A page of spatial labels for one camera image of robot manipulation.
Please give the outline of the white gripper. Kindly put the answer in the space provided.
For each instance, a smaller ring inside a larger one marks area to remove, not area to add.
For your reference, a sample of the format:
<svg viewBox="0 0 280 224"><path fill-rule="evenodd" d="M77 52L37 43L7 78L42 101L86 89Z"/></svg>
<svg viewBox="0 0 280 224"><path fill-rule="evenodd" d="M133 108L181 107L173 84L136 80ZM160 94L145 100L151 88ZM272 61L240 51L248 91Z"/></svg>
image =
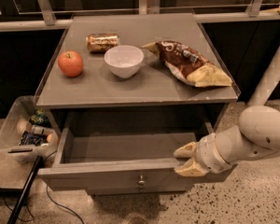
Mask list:
<svg viewBox="0 0 280 224"><path fill-rule="evenodd" d="M174 156L176 158L191 158L175 168L175 172L181 176L199 177L208 172L219 174L231 168L231 165L218 152L214 133L203 137L198 145L196 142L190 142L178 148L174 152Z"/></svg>

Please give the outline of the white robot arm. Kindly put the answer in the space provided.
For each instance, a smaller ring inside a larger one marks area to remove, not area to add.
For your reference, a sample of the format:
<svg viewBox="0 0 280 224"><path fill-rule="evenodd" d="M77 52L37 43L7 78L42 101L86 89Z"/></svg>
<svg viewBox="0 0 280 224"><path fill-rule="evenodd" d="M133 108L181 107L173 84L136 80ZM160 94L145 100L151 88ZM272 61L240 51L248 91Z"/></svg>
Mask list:
<svg viewBox="0 0 280 224"><path fill-rule="evenodd" d="M177 166L175 172L181 176L219 174L239 161L268 159L280 154L280 112L266 106L279 81L280 45L238 124L177 149L174 156L187 161Z"/></svg>

